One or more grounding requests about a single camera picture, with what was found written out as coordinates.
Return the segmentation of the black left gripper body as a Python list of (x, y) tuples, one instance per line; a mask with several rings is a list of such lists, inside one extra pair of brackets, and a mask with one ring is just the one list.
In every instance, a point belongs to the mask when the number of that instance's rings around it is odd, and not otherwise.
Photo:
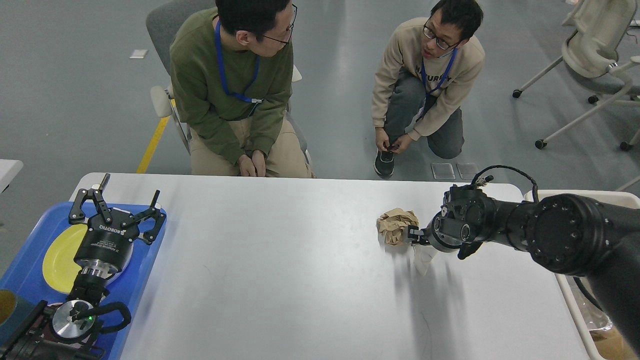
[(100, 214), (89, 218), (87, 232), (73, 256), (73, 262), (80, 266), (82, 274), (110, 281), (128, 266), (134, 237), (140, 234), (136, 224), (122, 226), (132, 216), (128, 210), (110, 210), (111, 223)]

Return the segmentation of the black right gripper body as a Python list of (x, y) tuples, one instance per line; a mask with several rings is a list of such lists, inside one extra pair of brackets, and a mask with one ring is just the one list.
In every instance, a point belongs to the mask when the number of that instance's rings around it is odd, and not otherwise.
[(430, 246), (444, 253), (452, 253), (462, 248), (462, 230), (466, 222), (456, 218), (452, 210), (441, 210), (427, 227)]

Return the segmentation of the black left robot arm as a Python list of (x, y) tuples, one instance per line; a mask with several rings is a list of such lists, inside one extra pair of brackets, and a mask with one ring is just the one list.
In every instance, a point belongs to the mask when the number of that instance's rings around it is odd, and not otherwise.
[(164, 235), (150, 205), (105, 201), (110, 179), (39, 219), (1, 278), (3, 360), (117, 360)]

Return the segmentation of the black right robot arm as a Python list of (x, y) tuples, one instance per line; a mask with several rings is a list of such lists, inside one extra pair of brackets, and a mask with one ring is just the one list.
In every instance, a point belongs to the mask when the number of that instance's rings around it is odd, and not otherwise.
[(409, 225), (403, 242), (457, 252), (464, 260), (494, 242), (530, 254), (556, 274), (586, 278), (599, 307), (611, 318), (634, 353), (640, 348), (640, 211), (561, 193), (532, 201), (505, 202), (482, 187), (487, 169), (470, 184), (453, 185), (425, 228)]

